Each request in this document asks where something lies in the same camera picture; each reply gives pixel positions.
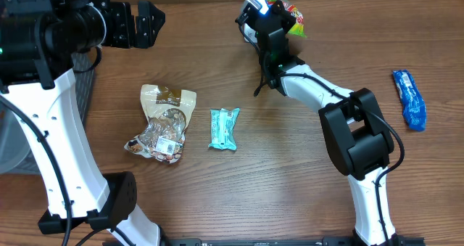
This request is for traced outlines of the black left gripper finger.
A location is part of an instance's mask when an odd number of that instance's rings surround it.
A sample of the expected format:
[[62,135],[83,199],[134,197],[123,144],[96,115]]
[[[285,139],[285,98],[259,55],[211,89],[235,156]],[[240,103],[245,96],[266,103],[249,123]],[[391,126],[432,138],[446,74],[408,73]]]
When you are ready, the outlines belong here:
[[135,47],[148,49],[154,46],[159,31],[157,29],[138,28],[136,33]]
[[150,1],[138,2],[137,30],[160,30],[165,24],[165,13]]

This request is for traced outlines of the green candy packet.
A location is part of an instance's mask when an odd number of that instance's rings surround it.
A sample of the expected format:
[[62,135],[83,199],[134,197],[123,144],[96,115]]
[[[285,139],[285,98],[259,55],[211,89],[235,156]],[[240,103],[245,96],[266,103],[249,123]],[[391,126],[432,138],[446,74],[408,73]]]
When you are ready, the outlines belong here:
[[[269,8],[276,2],[277,0],[265,0],[265,3]],[[292,4],[289,0],[280,0],[283,4],[285,10],[291,14],[295,18],[295,23],[293,27],[289,30],[291,35],[300,36],[306,38],[304,32],[304,18],[302,13],[297,9],[297,7]]]

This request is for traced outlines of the beige nut snack bag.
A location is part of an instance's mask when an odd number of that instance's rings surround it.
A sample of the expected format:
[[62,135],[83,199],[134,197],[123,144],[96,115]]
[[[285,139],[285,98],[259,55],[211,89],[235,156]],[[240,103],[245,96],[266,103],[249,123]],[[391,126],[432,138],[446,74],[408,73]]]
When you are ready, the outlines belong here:
[[125,144],[125,150],[166,164],[178,162],[196,97],[193,91],[144,84],[140,100],[147,127]]

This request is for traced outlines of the teal snack packet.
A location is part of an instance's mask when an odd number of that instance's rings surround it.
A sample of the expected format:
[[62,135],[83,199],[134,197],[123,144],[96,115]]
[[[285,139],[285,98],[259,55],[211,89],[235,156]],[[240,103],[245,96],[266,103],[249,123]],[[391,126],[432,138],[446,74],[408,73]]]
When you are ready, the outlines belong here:
[[240,109],[237,107],[232,110],[221,108],[220,110],[210,110],[211,115],[211,142],[208,145],[214,149],[237,149],[233,138],[233,130],[236,125]]

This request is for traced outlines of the blue snack packet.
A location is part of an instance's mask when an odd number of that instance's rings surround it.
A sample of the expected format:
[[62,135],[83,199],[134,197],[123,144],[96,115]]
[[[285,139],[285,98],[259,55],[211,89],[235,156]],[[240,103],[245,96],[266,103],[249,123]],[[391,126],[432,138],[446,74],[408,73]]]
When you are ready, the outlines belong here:
[[392,76],[403,106],[402,115],[410,129],[425,131],[426,104],[408,70],[393,70]]

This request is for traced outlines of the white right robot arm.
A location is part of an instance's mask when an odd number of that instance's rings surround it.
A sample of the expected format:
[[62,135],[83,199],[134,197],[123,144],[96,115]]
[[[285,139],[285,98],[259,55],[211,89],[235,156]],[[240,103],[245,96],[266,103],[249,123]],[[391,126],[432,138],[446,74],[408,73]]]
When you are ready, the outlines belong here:
[[286,35],[296,19],[277,0],[267,12],[258,0],[246,0],[237,19],[255,32],[261,84],[296,99],[320,118],[326,149],[335,168],[347,176],[355,205],[359,245],[393,245],[396,231],[389,216],[386,175],[398,135],[384,120],[372,91],[338,87],[314,73],[289,51]]

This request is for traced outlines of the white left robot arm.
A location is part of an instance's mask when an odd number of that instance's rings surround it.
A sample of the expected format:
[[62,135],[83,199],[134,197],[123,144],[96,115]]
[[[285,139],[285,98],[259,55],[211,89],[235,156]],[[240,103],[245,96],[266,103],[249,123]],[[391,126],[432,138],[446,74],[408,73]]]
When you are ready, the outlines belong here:
[[103,46],[147,49],[165,14],[150,1],[2,0],[1,103],[16,116],[46,187],[43,234],[83,223],[122,245],[167,245],[137,203],[134,175],[102,173],[78,111],[72,55]]

